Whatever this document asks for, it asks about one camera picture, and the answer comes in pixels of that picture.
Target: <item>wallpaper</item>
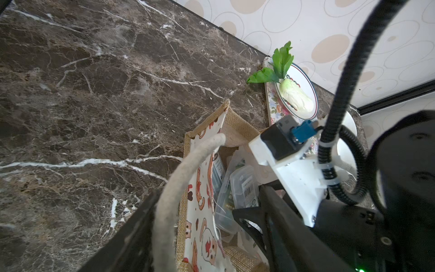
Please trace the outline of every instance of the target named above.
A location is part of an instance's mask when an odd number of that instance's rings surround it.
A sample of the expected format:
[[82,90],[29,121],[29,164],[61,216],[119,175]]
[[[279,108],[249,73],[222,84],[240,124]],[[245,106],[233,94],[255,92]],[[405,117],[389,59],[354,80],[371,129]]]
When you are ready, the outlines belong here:
[[[272,55],[292,41],[294,63],[335,93],[358,32],[378,0],[176,0]],[[435,79],[435,0],[410,0],[385,30],[359,80],[359,107]]]
[[403,117],[421,110],[435,110],[435,92],[361,116],[368,146]]

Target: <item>screw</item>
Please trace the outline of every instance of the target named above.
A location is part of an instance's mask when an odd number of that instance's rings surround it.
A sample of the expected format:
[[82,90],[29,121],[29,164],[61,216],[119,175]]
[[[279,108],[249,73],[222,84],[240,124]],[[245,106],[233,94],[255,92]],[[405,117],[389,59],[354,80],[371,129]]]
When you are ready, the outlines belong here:
[[391,239],[390,238],[388,238],[388,237],[381,237],[381,242],[382,242],[382,244],[384,244],[384,245],[391,245],[393,242],[391,241]]
[[411,140],[416,141],[416,140],[427,139],[429,138],[429,135],[427,135],[426,133],[414,133],[411,134],[409,137],[411,138]]
[[411,177],[413,181],[418,183],[435,182],[435,175],[429,172],[414,172]]

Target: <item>white plate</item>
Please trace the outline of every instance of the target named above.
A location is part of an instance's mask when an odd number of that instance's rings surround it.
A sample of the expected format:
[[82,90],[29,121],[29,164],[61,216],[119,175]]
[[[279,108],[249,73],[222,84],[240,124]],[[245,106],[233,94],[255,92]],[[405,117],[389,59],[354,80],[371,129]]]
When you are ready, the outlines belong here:
[[284,107],[288,109],[289,112],[291,112],[296,117],[299,117],[303,120],[310,120],[316,117],[317,110],[318,110],[318,104],[317,104],[317,95],[316,91],[314,90],[314,86],[311,83],[311,80],[308,78],[308,76],[305,74],[305,72],[299,68],[298,65],[292,64],[290,68],[287,71],[287,78],[293,80],[296,82],[297,85],[302,89],[306,95],[311,98],[315,106],[312,111],[310,112],[301,112],[300,110],[295,110],[290,103],[288,103],[280,94],[279,92],[279,83],[275,83],[276,89],[278,91],[278,96],[282,101],[282,104],[284,104]]
[[[347,127],[356,136],[357,132],[356,132],[355,121],[353,120],[350,113],[346,112],[346,115],[341,124]],[[342,139],[339,139],[337,142],[337,154],[340,156],[342,161],[352,165],[352,167],[356,169],[356,163],[352,155],[352,151],[349,149],[348,145]]]

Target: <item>dark brown marble surface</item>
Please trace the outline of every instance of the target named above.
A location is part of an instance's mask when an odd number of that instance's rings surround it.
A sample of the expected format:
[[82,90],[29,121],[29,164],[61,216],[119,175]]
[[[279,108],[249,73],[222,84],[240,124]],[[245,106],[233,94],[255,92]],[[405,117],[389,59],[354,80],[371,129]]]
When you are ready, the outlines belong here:
[[264,55],[168,0],[16,0],[0,48],[0,271],[79,269],[225,98],[268,124]]

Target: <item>black cable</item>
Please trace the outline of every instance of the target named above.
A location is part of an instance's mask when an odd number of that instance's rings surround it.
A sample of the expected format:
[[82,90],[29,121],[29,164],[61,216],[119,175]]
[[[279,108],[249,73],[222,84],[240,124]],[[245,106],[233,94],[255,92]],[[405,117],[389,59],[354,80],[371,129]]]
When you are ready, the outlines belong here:
[[[341,74],[337,92],[332,102],[331,111],[320,138],[321,142],[329,143],[335,140],[335,136],[343,121],[355,86],[373,47],[376,45],[384,29],[406,2],[407,0],[383,0],[375,7],[364,23],[362,30],[352,46],[345,68]],[[320,164],[331,162],[331,148],[319,146],[318,159]],[[334,168],[322,170],[322,174],[325,179],[334,179],[337,177]],[[357,179],[355,189],[360,191],[354,190],[354,194],[349,194],[341,187],[334,185],[334,194],[340,201],[348,205],[359,203],[367,192],[367,188],[361,184],[362,182],[363,180]]]
[[[323,129],[323,126],[319,126],[315,130],[319,131],[321,129]],[[356,163],[357,181],[360,182],[356,183],[355,188],[352,190],[352,192],[347,192],[341,186],[341,183],[331,185],[329,186],[329,189],[334,193],[335,196],[337,196],[338,199],[344,199],[346,201],[345,203],[348,203],[348,205],[355,205],[358,204],[359,201],[361,201],[361,198],[364,198],[364,195],[367,191],[367,188],[365,188],[366,182],[362,182],[364,180],[364,173],[366,169],[365,151],[361,142],[358,140],[355,134],[353,134],[352,131],[350,131],[347,127],[343,125],[340,128],[339,137],[345,142],[345,144],[352,152]]]

